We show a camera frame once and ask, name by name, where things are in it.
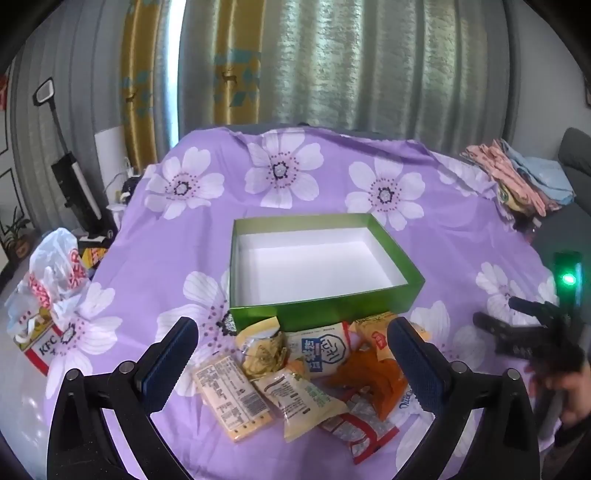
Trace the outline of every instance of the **yellow snack bag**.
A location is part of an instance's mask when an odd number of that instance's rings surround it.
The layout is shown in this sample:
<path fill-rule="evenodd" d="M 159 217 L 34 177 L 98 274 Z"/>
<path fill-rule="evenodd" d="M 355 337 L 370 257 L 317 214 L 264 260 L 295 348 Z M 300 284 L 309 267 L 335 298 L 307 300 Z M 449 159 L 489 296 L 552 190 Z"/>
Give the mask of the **yellow snack bag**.
<path fill-rule="evenodd" d="M 193 379 L 203 401 L 234 442 L 272 422 L 269 407 L 230 355 L 199 366 Z"/>
<path fill-rule="evenodd" d="M 242 369 L 250 380 L 277 372 L 285 364 L 285 334 L 279 328 L 279 320 L 272 317 L 249 325 L 237 335 Z"/>
<path fill-rule="evenodd" d="M 305 379 L 304 361 L 290 361 L 278 372 L 254 381 L 285 418 L 284 438 L 291 442 L 323 421 L 349 411 L 347 405 Z"/>
<path fill-rule="evenodd" d="M 387 330 L 388 324 L 396 317 L 397 315 L 392 312 L 379 313 L 355 320 L 349 330 L 357 333 L 375 348 L 378 360 L 394 359 L 394 355 L 388 347 Z M 412 326 L 423 340 L 428 342 L 431 339 L 429 332 L 420 325 L 413 323 Z"/>

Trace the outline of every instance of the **flower print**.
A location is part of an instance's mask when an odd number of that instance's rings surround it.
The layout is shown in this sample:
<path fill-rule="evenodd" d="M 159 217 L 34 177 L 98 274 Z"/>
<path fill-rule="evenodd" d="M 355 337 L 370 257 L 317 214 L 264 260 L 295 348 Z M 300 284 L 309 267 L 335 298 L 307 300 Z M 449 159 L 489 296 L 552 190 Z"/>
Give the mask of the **flower print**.
<path fill-rule="evenodd" d="M 470 369 L 475 370 L 484 361 L 486 343 L 480 338 L 474 325 L 461 327 L 454 334 L 452 341 L 449 342 L 450 319 L 445 304 L 442 301 L 436 301 L 430 309 L 423 307 L 415 308 L 411 313 L 410 321 L 428 331 L 431 335 L 429 342 L 433 343 L 449 362 L 460 360 L 470 367 Z M 407 430 L 396 452 L 396 467 L 398 470 L 402 468 L 408 458 L 413 454 L 413 451 L 427 433 L 432 421 L 432 417 L 421 415 Z M 471 412 L 464 431 L 460 436 L 460 440 L 453 452 L 455 456 L 466 456 L 476 434 L 476 427 L 475 414 Z"/>
<path fill-rule="evenodd" d="M 485 262 L 480 267 L 482 271 L 476 276 L 476 285 L 490 295 L 486 301 L 488 315 L 511 325 L 536 325 L 538 321 L 534 317 L 509 308 L 511 297 L 525 298 L 517 282 L 508 281 L 498 265 Z"/>
<path fill-rule="evenodd" d="M 151 179 L 152 178 L 152 175 L 154 175 L 155 173 L 156 173 L 156 164 L 151 163 L 144 170 L 144 175 L 143 175 L 142 178 Z"/>
<path fill-rule="evenodd" d="M 445 155 L 433 155 L 441 162 L 437 168 L 439 180 L 446 185 L 455 185 L 456 190 L 464 197 L 477 195 L 473 188 L 484 187 L 485 183 L 489 182 L 489 176 L 481 168 Z"/>
<path fill-rule="evenodd" d="M 430 343 L 435 345 L 448 362 L 461 360 L 472 370 L 484 360 L 486 343 L 478 335 L 474 325 L 466 325 L 457 330 L 449 341 L 450 319 L 445 304 L 438 300 L 430 309 L 417 307 L 410 321 L 423 327 L 430 334 Z"/>
<path fill-rule="evenodd" d="M 318 183 L 309 173 L 324 163 L 320 145 L 301 147 L 306 135 L 301 128 L 287 128 L 281 135 L 270 130 L 262 136 L 262 146 L 248 144 L 254 167 L 246 172 L 247 193 L 262 193 L 262 207 L 289 209 L 291 194 L 310 202 L 319 194 Z"/>
<path fill-rule="evenodd" d="M 150 170 L 150 180 L 146 190 L 160 195 L 149 194 L 145 205 L 153 212 L 164 212 L 164 218 L 171 220 L 184 212 L 199 206 L 210 206 L 210 199 L 218 198 L 223 193 L 224 176 L 221 173 L 209 173 L 207 170 L 211 158 L 208 150 L 189 148 L 181 165 L 177 157 L 164 160 L 162 175 Z"/>
<path fill-rule="evenodd" d="M 60 327 L 63 330 L 60 343 L 51 353 L 54 355 L 47 374 L 46 397 L 50 398 L 66 372 L 77 368 L 83 375 L 92 375 L 92 364 L 87 355 L 100 355 L 117 342 L 115 330 L 121 325 L 118 317 L 97 317 L 115 298 L 115 290 L 102 289 L 100 283 L 92 283 L 86 298 L 75 314 Z"/>
<path fill-rule="evenodd" d="M 169 310 L 158 316 L 155 342 L 162 340 L 180 317 L 189 317 L 199 328 L 199 343 L 174 391 L 183 397 L 197 394 L 191 370 L 216 352 L 235 353 L 232 336 L 236 326 L 228 305 L 229 271 L 222 275 L 220 284 L 201 272 L 192 272 L 185 279 L 183 294 L 195 303 Z"/>
<path fill-rule="evenodd" d="M 558 305 L 558 296 L 556 295 L 556 283 L 554 282 L 554 277 L 552 275 L 548 277 L 548 280 L 543 281 L 538 286 L 538 296 L 536 296 L 535 299 L 540 303 L 549 301 L 554 305 Z"/>
<path fill-rule="evenodd" d="M 348 212 L 371 212 L 382 225 L 388 220 L 397 231 L 404 229 L 407 219 L 422 218 L 423 208 L 410 201 L 417 200 L 425 191 L 421 174 L 407 173 L 397 180 L 402 172 L 401 163 L 376 157 L 374 166 L 375 172 L 360 161 L 349 166 L 351 180 L 363 191 L 347 195 Z"/>

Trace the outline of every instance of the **gray sofa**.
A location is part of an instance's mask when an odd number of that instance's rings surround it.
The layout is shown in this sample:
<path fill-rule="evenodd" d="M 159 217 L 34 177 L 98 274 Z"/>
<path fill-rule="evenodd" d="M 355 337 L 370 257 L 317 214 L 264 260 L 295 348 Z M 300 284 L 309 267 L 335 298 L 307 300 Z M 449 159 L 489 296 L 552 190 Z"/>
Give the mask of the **gray sofa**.
<path fill-rule="evenodd" d="M 583 254 L 583 318 L 591 320 L 591 137 L 569 128 L 558 151 L 576 195 L 574 203 L 546 217 L 535 236 L 533 247 L 544 265 L 552 268 L 553 255 L 560 250 Z"/>

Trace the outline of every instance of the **pink clothing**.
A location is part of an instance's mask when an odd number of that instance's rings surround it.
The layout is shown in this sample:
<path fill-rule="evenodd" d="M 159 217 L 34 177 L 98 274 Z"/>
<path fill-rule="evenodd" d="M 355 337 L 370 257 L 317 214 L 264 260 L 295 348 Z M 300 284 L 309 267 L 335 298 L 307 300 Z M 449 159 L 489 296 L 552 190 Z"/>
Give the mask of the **pink clothing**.
<path fill-rule="evenodd" d="M 467 147 L 466 152 L 491 178 L 505 185 L 517 202 L 531 205 L 540 216 L 546 216 L 542 197 L 515 171 L 511 160 L 503 153 L 496 140 L 490 147 L 471 145 Z"/>

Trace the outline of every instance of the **human hand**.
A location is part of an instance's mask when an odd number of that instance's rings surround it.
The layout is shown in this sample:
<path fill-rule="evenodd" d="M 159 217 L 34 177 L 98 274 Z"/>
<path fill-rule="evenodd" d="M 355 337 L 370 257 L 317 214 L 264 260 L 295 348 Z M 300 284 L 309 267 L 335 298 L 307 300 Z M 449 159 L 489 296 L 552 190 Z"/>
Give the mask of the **human hand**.
<path fill-rule="evenodd" d="M 576 425 L 591 414 L 591 367 L 585 362 L 580 372 L 534 375 L 530 381 L 530 395 L 535 396 L 540 385 L 551 390 L 564 390 L 566 398 L 560 420 L 566 428 Z"/>

